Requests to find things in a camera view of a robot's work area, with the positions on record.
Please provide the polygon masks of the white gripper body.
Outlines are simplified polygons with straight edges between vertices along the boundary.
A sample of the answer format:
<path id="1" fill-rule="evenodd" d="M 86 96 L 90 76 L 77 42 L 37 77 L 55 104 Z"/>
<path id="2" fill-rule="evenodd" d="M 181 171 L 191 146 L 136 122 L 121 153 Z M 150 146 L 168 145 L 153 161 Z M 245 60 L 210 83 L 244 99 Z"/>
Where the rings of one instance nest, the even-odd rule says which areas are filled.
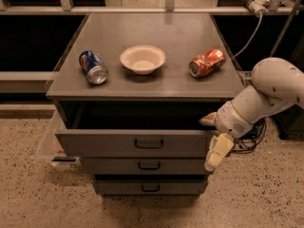
<path id="1" fill-rule="evenodd" d="M 217 111 L 215 127 L 221 133 L 229 133 L 234 138 L 241 138 L 253 128 L 253 125 L 243 120 L 232 102 L 228 101 Z"/>

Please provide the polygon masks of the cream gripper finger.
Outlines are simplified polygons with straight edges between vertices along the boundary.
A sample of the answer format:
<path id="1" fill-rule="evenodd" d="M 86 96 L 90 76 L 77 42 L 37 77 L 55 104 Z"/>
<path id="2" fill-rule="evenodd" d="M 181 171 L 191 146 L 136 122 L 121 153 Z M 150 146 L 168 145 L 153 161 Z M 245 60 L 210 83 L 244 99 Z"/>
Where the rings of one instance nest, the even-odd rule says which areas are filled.
<path id="1" fill-rule="evenodd" d="M 220 133 L 218 136 L 213 136 L 204 164 L 206 170 L 213 172 L 232 150 L 233 146 L 234 138 L 230 134 Z"/>
<path id="2" fill-rule="evenodd" d="M 214 126 L 216 116 L 217 116 L 216 112 L 209 113 L 208 115 L 199 119 L 199 123 L 206 126 Z"/>

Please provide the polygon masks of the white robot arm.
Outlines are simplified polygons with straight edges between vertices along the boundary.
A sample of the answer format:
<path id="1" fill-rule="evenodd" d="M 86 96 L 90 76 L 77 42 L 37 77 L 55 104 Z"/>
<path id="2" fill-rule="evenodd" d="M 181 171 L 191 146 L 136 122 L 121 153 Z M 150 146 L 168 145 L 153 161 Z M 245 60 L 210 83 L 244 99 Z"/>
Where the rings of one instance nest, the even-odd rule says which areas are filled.
<path id="1" fill-rule="evenodd" d="M 199 120 L 219 131 L 210 141 L 204 164 L 209 172 L 260 119 L 293 105 L 304 108 L 304 73 L 288 61 L 276 57 L 261 60 L 252 69 L 251 81 L 233 100 Z"/>

